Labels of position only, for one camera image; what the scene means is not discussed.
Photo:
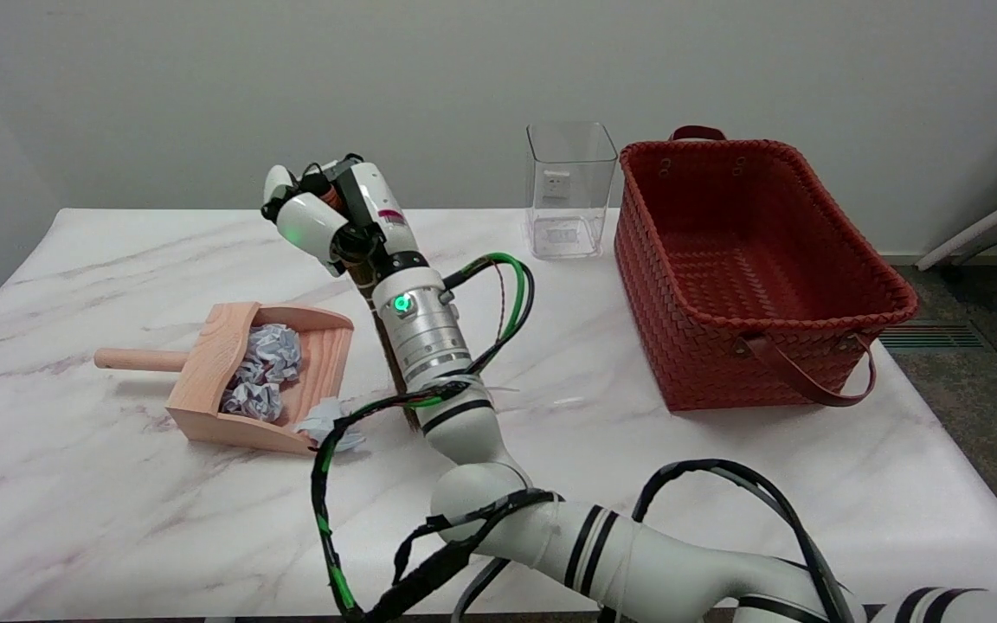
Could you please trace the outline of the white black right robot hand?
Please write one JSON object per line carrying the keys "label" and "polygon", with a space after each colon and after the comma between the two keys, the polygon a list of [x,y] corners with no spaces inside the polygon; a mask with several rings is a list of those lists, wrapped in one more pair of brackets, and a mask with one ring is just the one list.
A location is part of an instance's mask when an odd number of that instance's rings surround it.
{"label": "white black right robot hand", "polygon": [[356,154],[312,163],[299,175],[273,166],[262,186],[261,215],[333,276],[365,267],[377,285],[428,265],[384,174]]}

